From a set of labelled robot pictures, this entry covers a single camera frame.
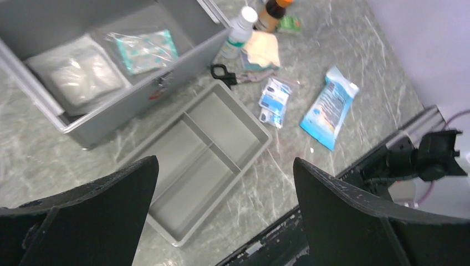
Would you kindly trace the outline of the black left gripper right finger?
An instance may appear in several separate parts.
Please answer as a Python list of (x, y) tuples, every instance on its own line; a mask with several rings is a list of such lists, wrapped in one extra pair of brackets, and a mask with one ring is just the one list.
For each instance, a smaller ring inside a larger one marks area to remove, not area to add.
[(314, 265), (468, 265), (469, 220), (400, 206), (296, 158)]

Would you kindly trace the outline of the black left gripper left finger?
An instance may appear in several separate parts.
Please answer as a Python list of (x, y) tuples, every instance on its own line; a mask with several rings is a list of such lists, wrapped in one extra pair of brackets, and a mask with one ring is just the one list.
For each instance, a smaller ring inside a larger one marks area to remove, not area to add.
[(132, 265), (156, 188), (147, 156), (62, 193), (1, 208), (2, 265)]

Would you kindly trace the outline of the alcohol wipes zip bag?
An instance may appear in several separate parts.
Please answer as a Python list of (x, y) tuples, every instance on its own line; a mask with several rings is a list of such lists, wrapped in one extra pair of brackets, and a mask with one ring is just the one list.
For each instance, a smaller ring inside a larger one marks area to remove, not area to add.
[(269, 77), (258, 102), (261, 107), (258, 116), (259, 121), (276, 129), (281, 129), (287, 111), (288, 100), (299, 87), (299, 81), (278, 76)]

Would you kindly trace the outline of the white gauze packet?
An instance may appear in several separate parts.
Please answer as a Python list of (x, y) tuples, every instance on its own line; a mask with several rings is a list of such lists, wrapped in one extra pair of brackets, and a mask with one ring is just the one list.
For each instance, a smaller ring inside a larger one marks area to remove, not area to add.
[(70, 116), (85, 115), (131, 86), (105, 49), (88, 34), (25, 63)]

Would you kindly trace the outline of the teal patterned plaster bag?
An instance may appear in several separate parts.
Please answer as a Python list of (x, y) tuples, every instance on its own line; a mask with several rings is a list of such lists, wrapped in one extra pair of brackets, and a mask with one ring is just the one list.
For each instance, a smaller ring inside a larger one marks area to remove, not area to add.
[(124, 67), (131, 75), (165, 68), (179, 58), (167, 29), (137, 35), (110, 32), (107, 39), (116, 46)]

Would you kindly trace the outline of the white disinfectant bottle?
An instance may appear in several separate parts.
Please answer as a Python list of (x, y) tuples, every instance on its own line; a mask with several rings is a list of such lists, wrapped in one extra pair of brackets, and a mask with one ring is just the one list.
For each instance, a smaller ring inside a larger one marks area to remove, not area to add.
[(253, 34), (253, 25), (258, 13), (250, 6), (244, 6), (239, 15), (231, 20), (232, 30), (221, 47), (219, 54), (227, 59), (236, 58)]

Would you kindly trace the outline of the brown bottle orange cap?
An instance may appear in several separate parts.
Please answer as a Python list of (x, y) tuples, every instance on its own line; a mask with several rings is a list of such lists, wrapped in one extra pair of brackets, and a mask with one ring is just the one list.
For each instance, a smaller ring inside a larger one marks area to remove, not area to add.
[(279, 21), (285, 16), (286, 9), (291, 6), (293, 0), (269, 0), (258, 14), (258, 20), (253, 29), (272, 33)]

